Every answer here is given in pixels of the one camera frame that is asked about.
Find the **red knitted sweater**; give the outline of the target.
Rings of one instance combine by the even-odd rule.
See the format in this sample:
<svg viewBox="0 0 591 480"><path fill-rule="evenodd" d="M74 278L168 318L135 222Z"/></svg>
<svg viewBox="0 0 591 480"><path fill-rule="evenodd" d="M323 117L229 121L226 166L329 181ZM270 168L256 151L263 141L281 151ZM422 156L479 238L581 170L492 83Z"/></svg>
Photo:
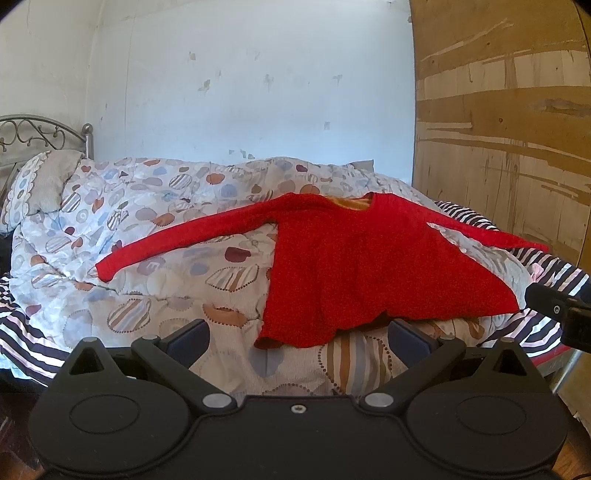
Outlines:
<svg viewBox="0 0 591 480"><path fill-rule="evenodd" d="M96 266L100 280L150 257L276 225L260 349L328 343L387 314L415 321L513 314L530 272L526 241L464 224L395 194L353 202L288 193L194 219L128 244Z"/></svg>

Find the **patterned pillow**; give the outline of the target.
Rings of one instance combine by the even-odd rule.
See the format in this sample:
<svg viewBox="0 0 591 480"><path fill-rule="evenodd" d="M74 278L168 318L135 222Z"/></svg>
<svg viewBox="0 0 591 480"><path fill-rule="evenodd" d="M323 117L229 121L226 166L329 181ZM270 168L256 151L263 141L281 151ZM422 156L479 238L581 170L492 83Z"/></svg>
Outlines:
<svg viewBox="0 0 591 480"><path fill-rule="evenodd" d="M28 160L5 197L1 233L12 232L27 216L58 210L65 183L84 158L77 150L52 150Z"/></svg>

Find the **metal bed headboard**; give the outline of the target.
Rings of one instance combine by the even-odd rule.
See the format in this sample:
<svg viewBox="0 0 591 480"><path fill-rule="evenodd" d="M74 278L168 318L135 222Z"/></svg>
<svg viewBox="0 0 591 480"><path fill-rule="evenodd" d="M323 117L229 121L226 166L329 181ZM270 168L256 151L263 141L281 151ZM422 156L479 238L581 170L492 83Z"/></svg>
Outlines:
<svg viewBox="0 0 591 480"><path fill-rule="evenodd" d="M93 126L75 129L58 120L33 114L1 116L1 201L22 166L38 153L73 149L94 157Z"/></svg>

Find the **patterned circle print duvet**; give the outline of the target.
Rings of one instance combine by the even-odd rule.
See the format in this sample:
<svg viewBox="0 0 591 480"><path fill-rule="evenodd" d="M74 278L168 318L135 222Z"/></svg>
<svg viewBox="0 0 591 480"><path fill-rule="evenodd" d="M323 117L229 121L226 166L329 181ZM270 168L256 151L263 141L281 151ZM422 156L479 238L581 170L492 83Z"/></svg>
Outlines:
<svg viewBox="0 0 591 480"><path fill-rule="evenodd" d="M166 336L195 319L211 343L197 375L229 393L363 395L403 371L385 328L339 335L308 349L260 350L276 227L212 239L168 252L98 280L95 264L154 232L285 193L353 200L393 193L431 207L406 183L369 162L315 165L276 157L235 166L165 159L82 159L61 205L27 216L12 232L9 288L27 322L11 333L21 350L4 353L26 375L49 381L81 339L126 346Z"/></svg>

